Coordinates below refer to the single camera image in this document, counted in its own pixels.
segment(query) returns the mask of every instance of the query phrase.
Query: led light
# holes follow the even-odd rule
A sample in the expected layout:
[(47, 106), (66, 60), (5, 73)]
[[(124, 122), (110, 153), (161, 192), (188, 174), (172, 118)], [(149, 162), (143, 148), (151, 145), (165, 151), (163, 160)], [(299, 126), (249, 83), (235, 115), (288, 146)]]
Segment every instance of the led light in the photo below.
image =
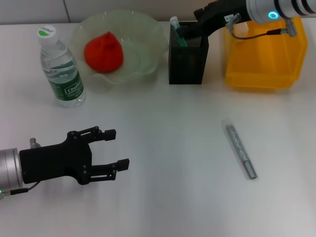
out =
[(277, 19), (278, 14), (275, 11), (270, 11), (268, 15), (271, 19)]

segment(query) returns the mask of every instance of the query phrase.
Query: white table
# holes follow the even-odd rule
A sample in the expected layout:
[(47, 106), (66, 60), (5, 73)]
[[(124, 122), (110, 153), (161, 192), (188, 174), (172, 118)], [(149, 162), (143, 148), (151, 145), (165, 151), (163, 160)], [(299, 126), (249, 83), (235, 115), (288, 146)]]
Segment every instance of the white table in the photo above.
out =
[[(129, 158), (115, 181), (40, 183), (0, 202), (10, 237), (315, 237), (316, 19), (301, 79), (275, 94), (224, 85), (221, 31), (209, 37), (203, 85), (169, 85), (167, 54), (148, 83), (83, 80), (86, 102), (65, 109), (40, 67), (39, 25), (0, 26), (0, 149), (62, 142), (71, 130), (116, 129), (91, 145), (93, 164)], [(169, 37), (168, 23), (162, 23)], [(76, 24), (55, 24), (67, 42)], [(258, 178), (245, 177), (221, 127), (229, 118)]]

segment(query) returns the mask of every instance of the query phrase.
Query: green pen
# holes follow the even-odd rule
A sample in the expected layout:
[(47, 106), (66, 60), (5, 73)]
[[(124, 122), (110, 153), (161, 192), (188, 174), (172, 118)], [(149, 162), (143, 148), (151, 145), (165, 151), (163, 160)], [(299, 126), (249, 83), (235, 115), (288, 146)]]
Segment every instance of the green pen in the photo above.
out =
[(178, 18), (176, 16), (173, 16), (170, 18), (170, 24), (171, 24), (171, 27), (173, 29), (174, 35), (176, 36), (180, 46), (181, 47), (188, 47), (186, 40), (184, 38), (181, 38), (176, 31), (176, 29), (180, 28), (180, 24), (179, 24)]

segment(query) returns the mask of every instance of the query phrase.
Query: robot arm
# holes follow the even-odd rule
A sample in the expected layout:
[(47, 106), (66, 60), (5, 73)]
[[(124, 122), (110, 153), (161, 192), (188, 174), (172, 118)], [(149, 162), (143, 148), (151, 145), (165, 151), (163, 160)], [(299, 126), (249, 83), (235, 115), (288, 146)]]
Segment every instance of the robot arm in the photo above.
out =
[(209, 36), (226, 26), (235, 15), (238, 23), (254, 21), (258, 24), (285, 20), (286, 33), (295, 36), (291, 18), (316, 13), (315, 0), (218, 0), (194, 11), (197, 23), (186, 28), (178, 28), (179, 36), (185, 39)]
[(3, 196), (26, 193), (25, 184), (71, 176), (79, 184), (115, 180), (118, 171), (127, 170), (129, 159), (106, 165), (92, 165), (89, 143), (115, 140), (116, 131), (102, 132), (99, 127), (68, 132), (66, 140), (58, 145), (40, 147), (34, 138), (31, 149), (0, 151), (0, 199)]

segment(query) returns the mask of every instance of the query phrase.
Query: pen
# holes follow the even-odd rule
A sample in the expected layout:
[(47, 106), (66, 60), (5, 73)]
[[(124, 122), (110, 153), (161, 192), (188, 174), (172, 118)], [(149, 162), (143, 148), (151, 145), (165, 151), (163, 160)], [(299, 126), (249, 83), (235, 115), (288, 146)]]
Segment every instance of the pen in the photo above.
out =
[(171, 24), (174, 35), (176, 36), (179, 45), (181, 47), (188, 47), (186, 40), (184, 38), (181, 38), (176, 31), (176, 29), (180, 28), (180, 24), (179, 24), (178, 18), (176, 16), (173, 16), (170, 18), (170, 24)]
[(250, 179), (257, 178), (257, 174), (255, 169), (252, 166), (252, 163), (249, 159), (249, 156), (243, 147), (241, 140), (232, 124), (226, 125), (226, 130), (228, 132), (229, 138), (231, 139), (233, 146), (237, 152), (237, 155), (239, 159), (241, 160), (245, 170), (247, 171), (247, 174)]

